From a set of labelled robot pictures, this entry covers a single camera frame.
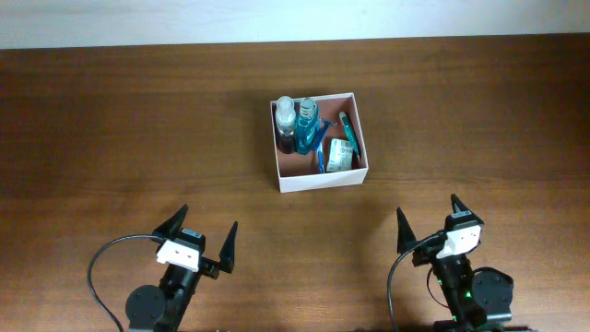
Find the green white Dettol soap box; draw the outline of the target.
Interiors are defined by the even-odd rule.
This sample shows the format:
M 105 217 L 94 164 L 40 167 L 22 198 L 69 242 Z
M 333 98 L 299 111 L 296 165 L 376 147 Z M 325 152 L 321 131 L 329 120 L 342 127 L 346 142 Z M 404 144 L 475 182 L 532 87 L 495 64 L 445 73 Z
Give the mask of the green white Dettol soap box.
M 344 172 L 352 169 L 354 149 L 347 140 L 333 138 L 330 142 L 327 172 Z

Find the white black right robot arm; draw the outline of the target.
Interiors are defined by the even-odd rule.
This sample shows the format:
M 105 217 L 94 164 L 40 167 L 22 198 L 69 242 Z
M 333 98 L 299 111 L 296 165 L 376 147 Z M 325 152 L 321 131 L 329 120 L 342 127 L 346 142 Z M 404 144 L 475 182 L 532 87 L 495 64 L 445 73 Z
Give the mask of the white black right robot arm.
M 414 267 L 429 265 L 429 277 L 436 277 L 450 311 L 450 320 L 436 321 L 435 331 L 503 331 L 512 319 L 513 278 L 492 267 L 471 266 L 467 255 L 480 245 L 484 221 L 457 195 L 451 195 L 453 213 L 445 218 L 444 227 L 419 240 L 401 208 L 396 210 L 399 257 L 392 264 L 387 279 L 390 318 L 394 319 L 393 275 L 408 256 Z

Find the clear purple soap dispenser bottle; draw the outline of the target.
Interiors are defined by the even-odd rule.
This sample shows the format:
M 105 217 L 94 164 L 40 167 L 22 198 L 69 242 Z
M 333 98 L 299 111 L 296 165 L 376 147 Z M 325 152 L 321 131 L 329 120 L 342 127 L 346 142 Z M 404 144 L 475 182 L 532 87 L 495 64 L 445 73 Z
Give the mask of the clear purple soap dispenser bottle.
M 285 154 L 295 151 L 295 127 L 297 114 L 295 103 L 289 96 L 282 96 L 277 100 L 275 123 L 278 133 L 278 148 Z

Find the pink cardboard box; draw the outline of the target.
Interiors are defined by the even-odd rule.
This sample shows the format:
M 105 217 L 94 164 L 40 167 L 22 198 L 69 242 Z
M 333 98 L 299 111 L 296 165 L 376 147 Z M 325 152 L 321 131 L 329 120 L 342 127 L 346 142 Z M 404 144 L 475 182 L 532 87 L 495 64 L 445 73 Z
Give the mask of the pink cardboard box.
M 361 128 L 359 111 L 353 92 L 313 96 L 319 106 L 319 115 L 337 127 L 327 130 L 324 140 L 324 165 L 327 165 L 331 140 L 346 139 L 339 114 L 347 114 L 360 146 L 360 158 L 354 157 L 351 169 L 341 172 L 319 173 L 317 155 L 312 151 L 306 156 L 296 152 L 283 153 L 277 146 L 278 133 L 275 124 L 276 101 L 270 102 L 271 122 L 273 126 L 273 142 L 277 168 L 278 188 L 281 193 L 299 192 L 329 187 L 362 184 L 369 170 L 369 162 L 365 148 L 365 139 Z

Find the blue white toothbrush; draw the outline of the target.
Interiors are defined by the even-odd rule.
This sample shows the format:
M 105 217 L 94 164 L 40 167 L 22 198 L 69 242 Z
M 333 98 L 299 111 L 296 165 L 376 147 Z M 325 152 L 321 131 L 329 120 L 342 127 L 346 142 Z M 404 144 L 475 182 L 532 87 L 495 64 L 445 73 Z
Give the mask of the blue white toothbrush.
M 318 172 L 325 173 L 323 144 L 319 143 L 315 149 L 315 154 L 318 160 Z

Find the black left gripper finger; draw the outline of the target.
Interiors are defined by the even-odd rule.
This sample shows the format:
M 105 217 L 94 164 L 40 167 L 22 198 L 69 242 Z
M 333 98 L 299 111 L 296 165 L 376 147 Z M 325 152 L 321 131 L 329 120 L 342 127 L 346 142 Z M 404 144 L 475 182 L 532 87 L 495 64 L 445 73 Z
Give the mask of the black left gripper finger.
M 235 221 L 219 252 L 219 270 L 231 274 L 235 267 L 235 246 L 239 223 Z
M 158 236 L 160 238 L 166 240 L 173 240 L 175 239 L 178 234 L 181 232 L 181 228 L 183 225 L 183 221 L 186 217 L 188 212 L 188 205 L 184 204 L 181 208 L 175 212 L 169 219 L 165 220 L 161 223 L 153 232 L 154 236 Z

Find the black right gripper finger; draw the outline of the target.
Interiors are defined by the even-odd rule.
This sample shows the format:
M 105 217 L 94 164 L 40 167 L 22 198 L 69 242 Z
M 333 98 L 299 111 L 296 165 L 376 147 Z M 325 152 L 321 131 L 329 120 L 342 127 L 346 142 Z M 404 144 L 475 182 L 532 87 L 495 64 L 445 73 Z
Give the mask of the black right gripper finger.
M 468 208 L 456 194 L 451 194 L 451 206 L 454 214 L 471 214 L 472 211 Z
M 416 236 L 409 225 L 407 217 L 401 207 L 396 209 L 397 219 L 397 246 L 396 251 L 399 254 L 407 252 L 416 242 Z

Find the Colgate toothpaste tube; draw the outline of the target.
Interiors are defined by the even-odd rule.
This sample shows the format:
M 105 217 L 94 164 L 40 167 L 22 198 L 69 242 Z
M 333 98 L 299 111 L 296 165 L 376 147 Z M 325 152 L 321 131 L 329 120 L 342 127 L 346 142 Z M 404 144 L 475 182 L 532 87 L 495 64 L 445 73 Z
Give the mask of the Colgate toothpaste tube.
M 352 123 L 350 122 L 350 119 L 345 112 L 340 112 L 338 116 L 339 116 L 340 122 L 343 125 L 344 132 L 347 136 L 348 142 L 350 143 L 350 145 L 354 151 L 354 154 L 359 159 L 360 158 L 360 145 L 359 145 L 359 141 L 356 137 L 356 133 L 354 131 L 354 128 L 352 126 Z

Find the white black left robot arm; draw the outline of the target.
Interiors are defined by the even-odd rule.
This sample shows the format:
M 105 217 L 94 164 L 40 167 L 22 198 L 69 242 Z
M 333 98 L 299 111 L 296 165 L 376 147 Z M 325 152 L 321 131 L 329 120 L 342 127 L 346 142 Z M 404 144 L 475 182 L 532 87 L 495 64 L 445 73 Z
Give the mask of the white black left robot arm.
M 188 206 L 182 206 L 152 234 L 159 247 L 156 260 L 167 266 L 157 286 L 135 289 L 125 303 L 131 331 L 176 331 L 202 277 L 217 279 L 235 266 L 238 224 L 234 223 L 218 254 L 218 260 L 204 256 L 206 236 L 183 226 Z

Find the blue disposable razor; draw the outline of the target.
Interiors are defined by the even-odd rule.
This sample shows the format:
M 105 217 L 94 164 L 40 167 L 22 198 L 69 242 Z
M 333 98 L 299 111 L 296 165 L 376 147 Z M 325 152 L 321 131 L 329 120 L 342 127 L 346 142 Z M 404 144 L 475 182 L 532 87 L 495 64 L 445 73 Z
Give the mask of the blue disposable razor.
M 321 122 L 323 125 L 317 131 L 314 141 L 313 141 L 313 150 L 314 151 L 317 151 L 323 145 L 323 141 L 325 139 L 325 135 L 326 135 L 328 129 L 331 128 L 332 126 L 337 126 L 336 122 L 332 122 L 332 121 L 326 120 L 324 118 L 321 118 Z

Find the teal Listerine mouthwash bottle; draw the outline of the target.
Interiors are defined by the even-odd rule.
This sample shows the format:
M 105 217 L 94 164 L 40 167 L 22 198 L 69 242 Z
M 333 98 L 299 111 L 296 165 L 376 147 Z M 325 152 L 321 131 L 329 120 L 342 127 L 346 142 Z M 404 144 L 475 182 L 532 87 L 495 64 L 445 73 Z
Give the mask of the teal Listerine mouthwash bottle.
M 315 100 L 305 98 L 300 103 L 296 124 L 297 152 L 306 155 L 313 146 L 319 125 L 319 108 Z

